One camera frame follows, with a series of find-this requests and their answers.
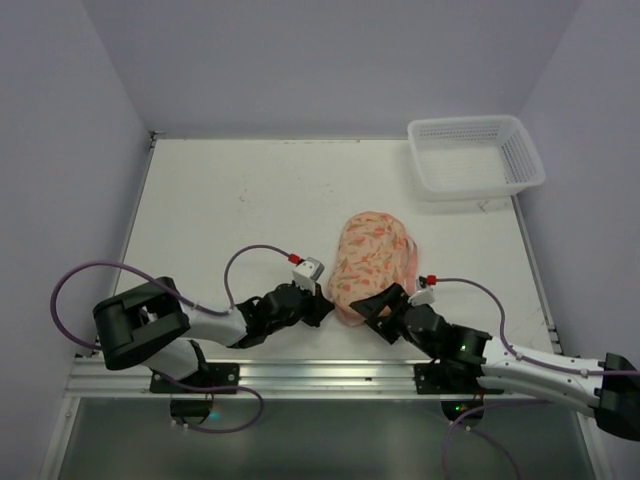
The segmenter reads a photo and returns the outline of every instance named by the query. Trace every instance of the orange patterned cloth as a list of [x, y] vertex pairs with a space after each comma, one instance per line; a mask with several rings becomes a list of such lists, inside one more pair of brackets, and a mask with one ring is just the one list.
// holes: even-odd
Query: orange patterned cloth
[[394, 282], [413, 294], [417, 264], [416, 244], [398, 219], [378, 212], [352, 217], [340, 236], [336, 269], [329, 279], [338, 317], [347, 325], [361, 325], [364, 318], [349, 307], [351, 302], [377, 295]]

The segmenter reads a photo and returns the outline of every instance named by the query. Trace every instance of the red cable connector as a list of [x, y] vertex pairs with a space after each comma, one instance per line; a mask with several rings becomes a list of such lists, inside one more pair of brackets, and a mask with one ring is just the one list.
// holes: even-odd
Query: red cable connector
[[302, 257], [300, 257], [300, 255], [296, 255], [295, 253], [290, 253], [287, 257], [287, 260], [289, 260], [294, 265], [300, 265], [303, 262]]

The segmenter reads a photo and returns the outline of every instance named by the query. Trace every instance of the white bin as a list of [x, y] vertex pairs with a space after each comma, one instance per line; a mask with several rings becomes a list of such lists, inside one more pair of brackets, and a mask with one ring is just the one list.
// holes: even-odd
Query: white bin
[[429, 200], [510, 196], [545, 180], [531, 137], [510, 115], [415, 120], [408, 131]]

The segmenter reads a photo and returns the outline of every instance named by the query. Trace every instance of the metal frame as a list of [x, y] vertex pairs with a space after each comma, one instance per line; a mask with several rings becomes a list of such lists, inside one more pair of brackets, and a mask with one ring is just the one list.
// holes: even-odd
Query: metal frame
[[[154, 153], [157, 133], [150, 132], [151, 145], [147, 158], [144, 179]], [[131, 231], [144, 191], [143, 181], [138, 192], [136, 206], [132, 212], [127, 236], [123, 244], [121, 259], [124, 258]], [[520, 228], [529, 265], [538, 291], [545, 320], [550, 328], [550, 336], [555, 331], [553, 318], [544, 292], [538, 266], [533, 254], [531, 242], [524, 223], [522, 210], [517, 197], [512, 197], [516, 219]], [[112, 291], [115, 292], [119, 274], [115, 277]], [[256, 388], [265, 398], [295, 399], [411, 399], [433, 400], [432, 395], [418, 395], [413, 381], [413, 365], [417, 361], [256, 361], [234, 360], [240, 364], [240, 384]], [[136, 367], [121, 372], [111, 372], [104, 368], [102, 358], [96, 354], [93, 358], [76, 359], [65, 389], [65, 397], [60, 410], [49, 449], [40, 472], [42, 480], [58, 477], [67, 446], [77, 418], [82, 398], [162, 398], [170, 395], [149, 393], [151, 375], [145, 367]], [[468, 395], [438, 395], [443, 400], [468, 399]], [[502, 395], [500, 398], [518, 400], [521, 395]], [[584, 441], [589, 453], [592, 468], [598, 480], [615, 478], [602, 442], [602, 433], [593, 419], [577, 415]]]

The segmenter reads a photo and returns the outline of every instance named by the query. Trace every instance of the white table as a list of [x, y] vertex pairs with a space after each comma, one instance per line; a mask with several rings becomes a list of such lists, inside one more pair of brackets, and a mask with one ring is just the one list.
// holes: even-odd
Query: white table
[[[224, 305], [222, 272], [239, 248], [270, 243], [318, 258], [327, 267], [326, 282], [347, 219], [384, 211], [404, 222], [417, 242], [420, 274], [485, 284], [505, 305], [509, 339], [551, 352], [511, 200], [424, 202], [410, 161], [401, 140], [159, 140], [125, 262], [173, 277], [191, 298]], [[289, 282], [290, 270], [272, 252], [246, 253], [231, 271], [236, 300]], [[123, 273], [118, 291], [139, 283]], [[472, 287], [437, 286], [434, 308], [449, 322], [498, 333], [495, 305]], [[406, 342], [387, 345], [333, 314], [319, 329], [298, 324], [249, 350], [201, 345], [218, 359], [425, 360]]]

